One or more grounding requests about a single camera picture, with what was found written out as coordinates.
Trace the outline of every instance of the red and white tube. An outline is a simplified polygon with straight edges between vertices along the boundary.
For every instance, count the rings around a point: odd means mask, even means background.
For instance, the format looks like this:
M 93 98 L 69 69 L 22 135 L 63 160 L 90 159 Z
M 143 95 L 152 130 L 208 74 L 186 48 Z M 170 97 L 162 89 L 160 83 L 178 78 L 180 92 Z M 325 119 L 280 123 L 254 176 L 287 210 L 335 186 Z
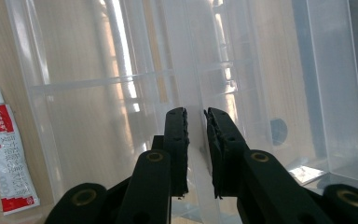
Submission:
M 4 215 L 40 204 L 25 162 L 17 124 L 0 92 L 0 195 Z

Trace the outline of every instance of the clear plastic box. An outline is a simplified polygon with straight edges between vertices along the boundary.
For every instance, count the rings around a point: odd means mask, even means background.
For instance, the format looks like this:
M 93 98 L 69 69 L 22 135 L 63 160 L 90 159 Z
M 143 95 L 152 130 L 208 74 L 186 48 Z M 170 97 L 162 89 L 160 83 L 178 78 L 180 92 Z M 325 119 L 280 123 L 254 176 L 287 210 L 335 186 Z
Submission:
M 358 188 L 358 1 L 7 0 L 7 8 L 55 203 L 78 184 L 111 188 L 130 176 L 178 106 L 188 112 L 190 192 L 174 200 L 173 223 L 240 222 L 235 199 L 213 197 L 207 107 L 227 111 L 250 148 L 288 170 L 326 173 L 307 188 Z M 41 203 L 39 221 L 53 205 Z

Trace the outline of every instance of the toothpaste tube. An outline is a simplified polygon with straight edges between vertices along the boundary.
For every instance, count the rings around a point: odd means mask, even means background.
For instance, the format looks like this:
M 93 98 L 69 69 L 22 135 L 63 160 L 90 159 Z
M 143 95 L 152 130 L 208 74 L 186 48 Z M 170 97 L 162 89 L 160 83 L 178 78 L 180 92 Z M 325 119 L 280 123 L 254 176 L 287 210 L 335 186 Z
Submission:
M 4 215 L 40 204 L 25 163 L 19 129 L 0 92 L 0 194 Z

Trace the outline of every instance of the screw hole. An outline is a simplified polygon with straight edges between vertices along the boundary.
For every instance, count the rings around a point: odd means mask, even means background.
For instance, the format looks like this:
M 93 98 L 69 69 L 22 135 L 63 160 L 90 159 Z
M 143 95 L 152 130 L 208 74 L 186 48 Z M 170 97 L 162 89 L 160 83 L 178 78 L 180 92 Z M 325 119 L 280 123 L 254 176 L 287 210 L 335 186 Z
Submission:
M 133 216 L 133 223 L 135 224 L 145 224 L 150 221 L 150 215 L 145 212 L 139 212 Z
M 260 153 L 260 152 L 255 152 L 251 155 L 252 159 L 254 159 L 255 161 L 268 161 L 269 160 L 269 157 L 266 156 L 265 154 L 263 153 Z
M 72 203 L 76 206 L 83 206 L 91 203 L 97 197 L 94 189 L 82 189 L 72 197 Z
M 161 161 L 164 158 L 164 156 L 162 156 L 162 154 L 157 153 L 157 152 L 147 154 L 146 157 L 150 161 Z
M 358 207 L 358 194 L 346 189 L 340 189 L 337 191 L 338 198 L 352 206 Z

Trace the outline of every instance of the brass insert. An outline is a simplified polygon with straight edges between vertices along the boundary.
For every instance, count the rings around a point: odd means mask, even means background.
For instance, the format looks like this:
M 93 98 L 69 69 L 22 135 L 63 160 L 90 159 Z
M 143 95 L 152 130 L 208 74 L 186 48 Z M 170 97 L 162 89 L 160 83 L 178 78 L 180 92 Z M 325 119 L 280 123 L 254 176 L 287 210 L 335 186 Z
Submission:
M 263 153 L 260 152 L 255 152 L 251 155 L 252 159 L 254 159 L 255 161 L 261 161 L 261 162 L 265 162 L 265 161 L 269 161 L 269 157 L 266 156 Z
M 164 156 L 158 152 L 149 153 L 146 157 L 150 161 L 161 161 L 164 158 Z
M 358 194 L 347 189 L 339 189 L 337 196 L 340 200 L 352 206 L 358 207 Z
M 83 206 L 91 203 L 97 197 L 94 189 L 82 189 L 72 197 L 72 203 L 76 206 Z

